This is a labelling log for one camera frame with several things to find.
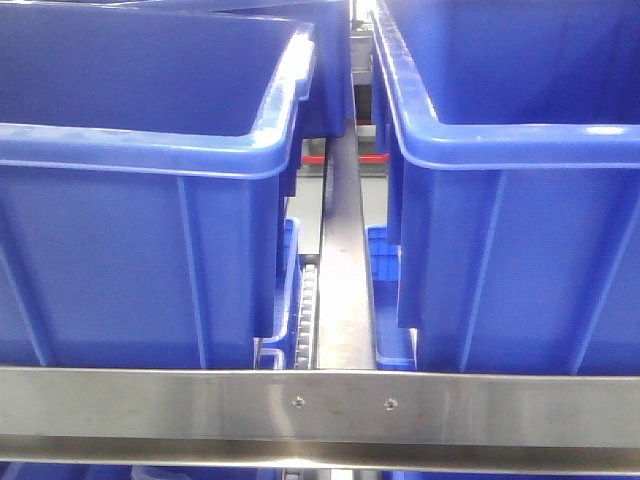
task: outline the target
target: metal shelf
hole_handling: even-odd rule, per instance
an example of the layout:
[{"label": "metal shelf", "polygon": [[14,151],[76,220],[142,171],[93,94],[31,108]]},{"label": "metal shelf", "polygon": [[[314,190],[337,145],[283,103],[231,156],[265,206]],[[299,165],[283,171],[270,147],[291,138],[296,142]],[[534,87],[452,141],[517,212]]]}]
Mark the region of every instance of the metal shelf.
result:
[{"label": "metal shelf", "polygon": [[355,122],[325,165],[316,370],[2,367],[0,460],[640,473],[640,378],[373,371]]}]

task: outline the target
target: blue crate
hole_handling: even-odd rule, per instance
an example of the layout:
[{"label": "blue crate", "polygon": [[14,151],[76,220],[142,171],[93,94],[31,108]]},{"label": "blue crate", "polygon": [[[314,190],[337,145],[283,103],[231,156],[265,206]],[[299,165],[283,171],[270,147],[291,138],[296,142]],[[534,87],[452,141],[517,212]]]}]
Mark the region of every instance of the blue crate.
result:
[{"label": "blue crate", "polygon": [[300,106],[300,140],[302,137],[340,137],[344,134],[345,119],[352,109],[351,95],[347,90],[351,88],[348,1],[142,0],[126,3],[160,9],[268,15],[313,24],[317,63],[309,99]]},{"label": "blue crate", "polygon": [[295,361],[298,306],[302,270],[298,255],[300,222],[287,218],[285,223],[284,274],[276,280],[273,336],[262,342],[259,367],[267,369],[293,368]]},{"label": "blue crate", "polygon": [[387,242],[387,228],[367,228],[373,311],[376,334],[376,361],[380,370],[416,369],[411,332],[398,328],[398,247]]},{"label": "blue crate", "polygon": [[378,6],[418,369],[639,374],[640,3]]},{"label": "blue crate", "polygon": [[278,470],[11,463],[0,480],[277,480]]},{"label": "blue crate", "polygon": [[252,367],[254,337],[273,335],[278,175],[311,27],[0,14],[0,362]]}]

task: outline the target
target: screw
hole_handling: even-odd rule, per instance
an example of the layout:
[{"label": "screw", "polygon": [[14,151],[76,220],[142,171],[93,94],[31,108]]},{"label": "screw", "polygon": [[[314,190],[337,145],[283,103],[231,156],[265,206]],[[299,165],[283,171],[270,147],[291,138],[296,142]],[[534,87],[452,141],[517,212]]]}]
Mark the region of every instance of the screw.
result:
[{"label": "screw", "polygon": [[395,398],[390,398],[384,402],[384,408],[387,412],[390,412],[398,406],[398,401]]},{"label": "screw", "polygon": [[306,402],[304,401],[304,398],[302,398],[302,397],[296,397],[295,399],[293,399],[291,401],[291,405],[293,405],[296,408],[302,408],[305,403]]}]

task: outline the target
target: blue plastic bin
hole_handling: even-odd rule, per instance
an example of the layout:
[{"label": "blue plastic bin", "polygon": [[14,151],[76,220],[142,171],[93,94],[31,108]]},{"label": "blue plastic bin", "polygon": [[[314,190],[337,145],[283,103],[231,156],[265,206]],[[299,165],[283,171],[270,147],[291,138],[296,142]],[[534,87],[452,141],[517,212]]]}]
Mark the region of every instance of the blue plastic bin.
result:
[{"label": "blue plastic bin", "polygon": [[418,369],[639,374],[640,3],[378,6]]},{"label": "blue plastic bin", "polygon": [[380,370],[416,369],[413,341],[408,328],[398,328],[398,247],[387,242],[387,228],[367,228],[373,313],[376,333],[376,361]]},{"label": "blue plastic bin", "polygon": [[310,27],[0,14],[0,362],[252,367],[254,337],[273,335],[278,175]]},{"label": "blue plastic bin", "polygon": [[278,470],[11,463],[0,480],[277,480]]},{"label": "blue plastic bin", "polygon": [[347,89],[351,88],[347,0],[141,0],[122,4],[267,15],[313,24],[317,62],[309,100],[300,106],[300,140],[302,137],[340,137],[344,134],[345,119],[351,108],[351,96],[347,95]]}]

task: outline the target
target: metal rail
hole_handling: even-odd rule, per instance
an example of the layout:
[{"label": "metal rail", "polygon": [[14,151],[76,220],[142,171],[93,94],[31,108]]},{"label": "metal rail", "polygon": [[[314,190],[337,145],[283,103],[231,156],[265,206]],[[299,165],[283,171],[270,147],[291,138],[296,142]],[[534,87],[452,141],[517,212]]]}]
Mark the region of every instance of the metal rail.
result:
[{"label": "metal rail", "polygon": [[324,178],[316,367],[375,369],[355,120],[327,141]]},{"label": "metal rail", "polygon": [[0,458],[640,473],[640,379],[0,369]]}]

